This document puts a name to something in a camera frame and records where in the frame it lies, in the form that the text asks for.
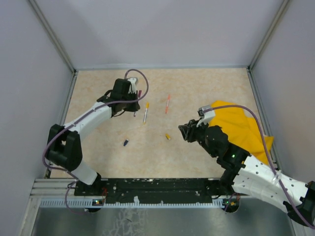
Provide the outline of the orange pen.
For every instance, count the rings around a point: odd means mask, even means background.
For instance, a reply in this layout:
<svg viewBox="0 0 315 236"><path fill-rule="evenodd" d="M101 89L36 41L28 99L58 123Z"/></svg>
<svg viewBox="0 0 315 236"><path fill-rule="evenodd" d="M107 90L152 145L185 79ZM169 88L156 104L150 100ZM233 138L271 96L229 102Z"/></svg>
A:
<svg viewBox="0 0 315 236"><path fill-rule="evenodd" d="M168 113L168 109L169 109L169 102L170 102L170 94L168 94L168 98L167 98L167 102L166 102L166 107L165 107L165 114Z"/></svg>

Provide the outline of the white yellow marker pen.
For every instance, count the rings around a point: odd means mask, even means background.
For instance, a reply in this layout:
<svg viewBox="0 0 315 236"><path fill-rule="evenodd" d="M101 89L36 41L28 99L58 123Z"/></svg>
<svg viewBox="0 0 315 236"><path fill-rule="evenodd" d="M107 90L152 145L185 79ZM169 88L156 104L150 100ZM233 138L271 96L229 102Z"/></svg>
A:
<svg viewBox="0 0 315 236"><path fill-rule="evenodd" d="M143 118L143 124L146 123L147 114L148 114L148 109L145 108L145 113L144 113L144 118Z"/></svg>

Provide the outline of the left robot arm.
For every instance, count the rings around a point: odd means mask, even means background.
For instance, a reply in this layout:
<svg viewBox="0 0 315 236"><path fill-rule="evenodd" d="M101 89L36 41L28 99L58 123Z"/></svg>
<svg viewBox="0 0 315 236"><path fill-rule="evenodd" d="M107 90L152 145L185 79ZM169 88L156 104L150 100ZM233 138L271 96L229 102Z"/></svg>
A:
<svg viewBox="0 0 315 236"><path fill-rule="evenodd" d="M67 124L55 124L50 128L45 159L84 183L85 190L92 195L102 191L102 182L98 180L100 175L84 162L81 142L116 114L140 109L137 84L136 77L117 79L113 88L88 111Z"/></svg>

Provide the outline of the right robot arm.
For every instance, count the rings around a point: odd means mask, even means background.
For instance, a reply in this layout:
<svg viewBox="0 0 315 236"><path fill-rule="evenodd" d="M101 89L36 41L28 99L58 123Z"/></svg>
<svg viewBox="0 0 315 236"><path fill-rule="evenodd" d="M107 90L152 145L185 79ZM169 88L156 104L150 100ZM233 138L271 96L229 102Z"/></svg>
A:
<svg viewBox="0 0 315 236"><path fill-rule="evenodd" d="M219 126L200 124L190 120L180 125L183 139L198 142L224 168L220 190L224 194L245 194L276 206L290 219L313 226L315 220L315 183L304 183L259 161L253 154L229 142Z"/></svg>

